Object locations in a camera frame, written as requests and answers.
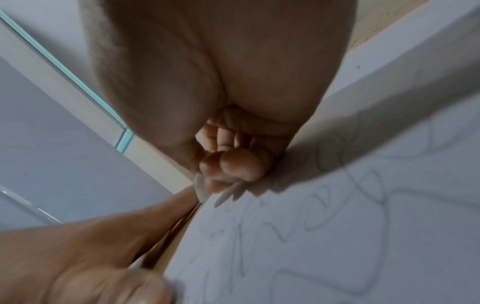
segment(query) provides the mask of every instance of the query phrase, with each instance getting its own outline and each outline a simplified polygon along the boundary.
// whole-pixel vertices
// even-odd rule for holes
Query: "sketch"
[[[326,99],[335,115],[276,170],[211,198],[166,272],[183,302],[480,302],[477,15]]]

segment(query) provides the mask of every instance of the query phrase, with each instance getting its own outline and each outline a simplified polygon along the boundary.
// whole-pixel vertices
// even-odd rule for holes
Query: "beige surface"
[[[171,193],[177,193],[192,184],[193,176],[188,171],[138,137],[133,138],[125,156]]]
[[[429,0],[359,0],[349,51],[427,2]]]
[[[0,57],[109,144],[117,144],[123,130],[116,121],[2,22]]]

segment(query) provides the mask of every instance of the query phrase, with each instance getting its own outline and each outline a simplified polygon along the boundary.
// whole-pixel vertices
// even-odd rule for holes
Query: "hand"
[[[148,270],[127,269],[197,203],[192,187],[141,211],[0,234],[0,302],[170,304]]]
[[[80,3],[111,105],[212,192],[258,180],[284,153],[337,72],[356,12],[355,0]]]

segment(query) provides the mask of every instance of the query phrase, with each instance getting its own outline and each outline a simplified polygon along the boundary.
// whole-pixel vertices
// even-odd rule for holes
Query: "white eraser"
[[[209,200],[212,194],[205,190],[205,177],[203,174],[197,173],[193,181],[193,187],[195,188],[196,197],[200,204]]]

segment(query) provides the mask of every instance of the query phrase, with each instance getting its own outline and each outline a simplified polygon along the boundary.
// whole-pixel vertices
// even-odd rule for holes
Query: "turquoise edge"
[[[40,52],[48,61],[50,61],[57,69],[64,73],[70,80],[72,80],[82,91],[84,91],[88,96],[90,96],[99,106],[101,106],[105,111],[107,111],[110,116],[112,116],[121,127],[124,129],[124,132],[121,138],[118,141],[116,149],[120,153],[124,153],[129,143],[132,141],[133,133],[128,128],[126,123],[120,118],[120,116],[94,91],[92,91],[83,81],[81,81],[77,76],[75,76],[69,69],[67,69],[57,58],[55,58],[49,51],[42,47],[32,36],[30,36],[24,29],[22,29],[15,21],[13,21],[4,11],[0,10],[0,18],[8,24],[12,29],[14,29],[23,39],[25,39],[32,47],[34,47],[38,52]]]

